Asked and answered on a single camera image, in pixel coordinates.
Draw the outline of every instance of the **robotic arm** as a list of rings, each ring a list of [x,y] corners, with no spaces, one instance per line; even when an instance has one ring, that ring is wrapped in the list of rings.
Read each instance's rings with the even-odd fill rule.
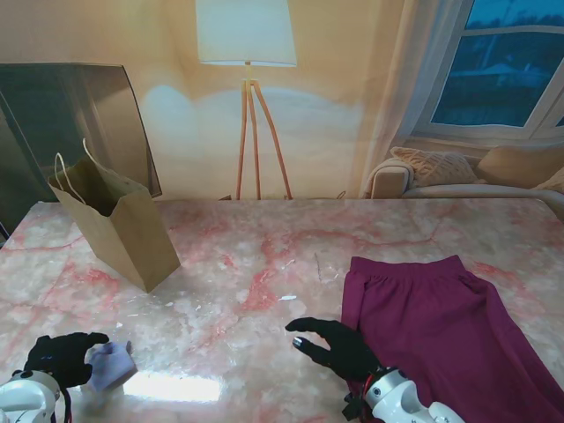
[[[64,421],[72,422],[67,388],[88,382],[92,366],[85,364],[86,352],[108,341],[102,333],[37,339],[24,371],[17,370],[0,387],[0,423],[55,422],[55,402],[61,394],[65,398]]]
[[[366,402],[372,415],[385,423],[464,423],[445,404],[432,403],[426,408],[417,397],[415,383],[401,370],[384,367],[361,334],[342,323],[305,317],[290,322],[286,330],[317,333],[328,342],[330,351],[301,337],[293,339],[293,346],[341,378],[364,382],[361,397],[345,399],[349,403],[343,410],[347,419],[359,417]]]
[[[19,372],[0,387],[0,423],[44,423],[51,421],[61,390],[43,372]]]

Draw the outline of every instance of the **beige couch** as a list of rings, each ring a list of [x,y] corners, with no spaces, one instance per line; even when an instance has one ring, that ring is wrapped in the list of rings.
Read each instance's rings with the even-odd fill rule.
[[[564,221],[564,194],[531,189],[564,167],[564,143],[546,146],[502,146],[484,159],[466,156],[478,178],[488,184],[435,185],[410,189],[413,170],[395,159],[376,170],[372,198],[536,198],[544,201]]]

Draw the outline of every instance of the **window frame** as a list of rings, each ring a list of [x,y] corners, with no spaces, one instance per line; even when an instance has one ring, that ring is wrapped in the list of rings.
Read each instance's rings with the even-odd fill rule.
[[[501,140],[528,140],[532,138],[550,138],[564,135],[564,127],[556,127],[556,123],[564,116],[564,59],[553,74],[546,89],[538,99],[529,119],[523,127],[500,124],[486,125],[452,125],[431,122],[439,105],[442,91],[450,74],[458,44],[462,37],[492,35],[499,33],[543,32],[562,33],[564,26],[507,26],[501,28],[464,29],[474,0],[463,0],[460,12],[450,35],[441,66],[434,80],[431,93],[423,107],[415,125],[413,135],[417,137],[463,137],[463,138],[498,138]]]

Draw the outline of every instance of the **maroon pants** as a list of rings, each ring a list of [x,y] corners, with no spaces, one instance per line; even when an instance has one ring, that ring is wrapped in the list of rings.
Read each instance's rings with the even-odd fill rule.
[[[440,401],[466,423],[564,422],[564,392],[495,287],[458,256],[401,264],[354,257],[341,320],[383,365],[416,383],[425,406]]]

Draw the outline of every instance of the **pink marble countertop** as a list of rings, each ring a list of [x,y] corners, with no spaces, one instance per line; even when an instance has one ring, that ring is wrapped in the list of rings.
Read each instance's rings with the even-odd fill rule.
[[[564,386],[564,226],[531,199],[159,204],[182,267],[143,293],[97,260],[60,204],[37,204],[0,250],[0,377],[35,339],[103,331],[139,373],[78,422],[345,421],[347,390],[291,347],[295,317],[339,318],[352,256],[460,255],[492,281]],[[59,401],[58,416],[62,416]]]

